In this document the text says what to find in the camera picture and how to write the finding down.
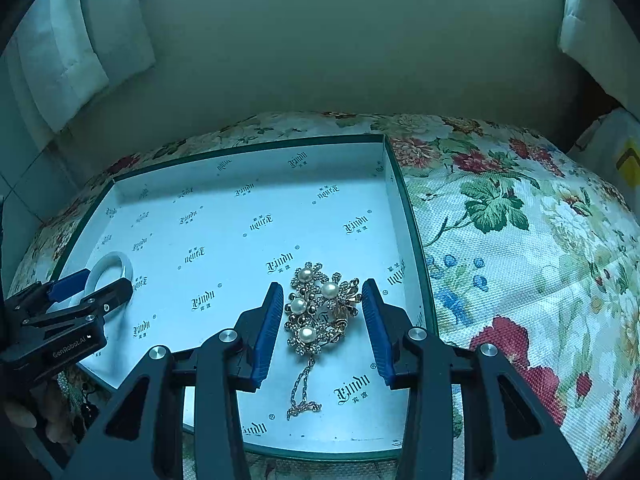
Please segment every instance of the floral tablecloth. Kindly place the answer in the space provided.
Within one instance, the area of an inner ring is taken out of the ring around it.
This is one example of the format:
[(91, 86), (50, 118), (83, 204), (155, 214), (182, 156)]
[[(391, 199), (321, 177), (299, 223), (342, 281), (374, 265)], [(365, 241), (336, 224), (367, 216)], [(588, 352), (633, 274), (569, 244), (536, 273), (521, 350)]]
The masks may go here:
[[(293, 137), (391, 138), (415, 211), (440, 336), (492, 342), (536, 392), (589, 478), (640, 416), (640, 228), (619, 192), (522, 128), (420, 115), (262, 114), (126, 156), (37, 233), (10, 294), (46, 281), (113, 176), (172, 158)], [(66, 375), (71, 405), (78, 372)], [(454, 391), (458, 441), (462, 401)], [(461, 446), (454, 476), (462, 477)], [(185, 473), (193, 477), (190, 438)], [(261, 479), (393, 478), (393, 461), (331, 465), (250, 456)]]

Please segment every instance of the metal chain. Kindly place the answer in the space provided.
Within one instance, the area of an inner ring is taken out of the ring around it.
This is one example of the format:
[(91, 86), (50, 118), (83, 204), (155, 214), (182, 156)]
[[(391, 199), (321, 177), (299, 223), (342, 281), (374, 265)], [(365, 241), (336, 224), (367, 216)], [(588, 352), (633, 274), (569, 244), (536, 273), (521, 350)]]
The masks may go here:
[[(311, 371), (311, 368), (314, 367), (314, 364), (316, 364), (316, 360), (310, 357), (305, 369), (300, 372), (296, 383), (293, 385), (293, 390), (291, 391), (291, 407), (287, 410), (287, 420), (289, 420), (292, 416), (298, 416), (303, 412), (319, 412), (322, 408), (322, 404), (318, 404), (317, 402), (313, 402), (312, 400), (310, 400), (309, 402), (306, 401), (306, 386), (309, 378), (309, 372)], [(300, 385), (300, 380), (303, 380), (302, 400), (299, 404), (296, 404), (296, 392), (298, 390), (298, 386)]]

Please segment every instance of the pearl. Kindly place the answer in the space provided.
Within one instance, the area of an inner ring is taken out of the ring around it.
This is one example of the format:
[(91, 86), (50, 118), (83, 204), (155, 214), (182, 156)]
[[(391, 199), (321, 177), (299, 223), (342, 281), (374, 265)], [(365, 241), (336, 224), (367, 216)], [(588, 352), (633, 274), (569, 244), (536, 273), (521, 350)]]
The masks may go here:
[(322, 295), (328, 300), (332, 300), (338, 295), (338, 286), (334, 282), (326, 282), (322, 286)]
[(311, 271), (311, 269), (302, 269), (298, 271), (298, 279), (302, 283), (310, 282), (313, 279), (313, 277), (314, 277), (314, 274)]
[(310, 326), (303, 326), (298, 330), (298, 339), (303, 343), (311, 343), (316, 340), (316, 329)]
[(303, 314), (306, 311), (306, 302), (302, 298), (295, 298), (291, 301), (291, 311), (294, 314)]

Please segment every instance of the tile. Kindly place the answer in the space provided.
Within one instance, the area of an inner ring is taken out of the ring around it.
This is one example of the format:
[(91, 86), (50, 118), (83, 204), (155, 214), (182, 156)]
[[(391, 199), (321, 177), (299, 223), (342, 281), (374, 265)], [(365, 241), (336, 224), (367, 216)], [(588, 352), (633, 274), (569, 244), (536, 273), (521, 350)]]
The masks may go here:
[(15, 101), (4, 56), (0, 57), (0, 174), (13, 187), (30, 164), (38, 149), (31, 139)]
[(42, 152), (14, 187), (31, 212), (47, 221), (73, 198), (76, 188), (54, 156)]
[[(0, 183), (0, 194), (4, 193)], [(2, 290), (8, 291), (24, 253), (40, 227), (40, 221), (29, 212), (18, 196), (9, 192), (4, 200), (4, 213), (2, 215), (2, 228), (4, 237), (2, 240)]]

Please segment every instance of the metal pivot bolt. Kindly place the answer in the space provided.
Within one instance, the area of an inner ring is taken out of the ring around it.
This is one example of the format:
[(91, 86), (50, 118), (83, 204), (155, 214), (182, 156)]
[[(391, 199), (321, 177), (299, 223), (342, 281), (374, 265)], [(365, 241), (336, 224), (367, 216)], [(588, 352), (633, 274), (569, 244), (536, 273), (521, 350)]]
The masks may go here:
[(220, 335), (218, 336), (218, 338), (223, 343), (231, 343), (232, 341), (235, 341), (238, 338), (238, 332), (236, 332), (232, 328), (228, 328), (220, 332)]
[(409, 337), (414, 341), (422, 341), (427, 339), (427, 331), (419, 326), (414, 326), (409, 329)]
[(154, 346), (149, 350), (149, 357), (152, 359), (162, 359), (166, 355), (166, 348), (164, 346)]
[(491, 343), (482, 343), (480, 345), (480, 351), (487, 357), (493, 357), (498, 353), (498, 349)]

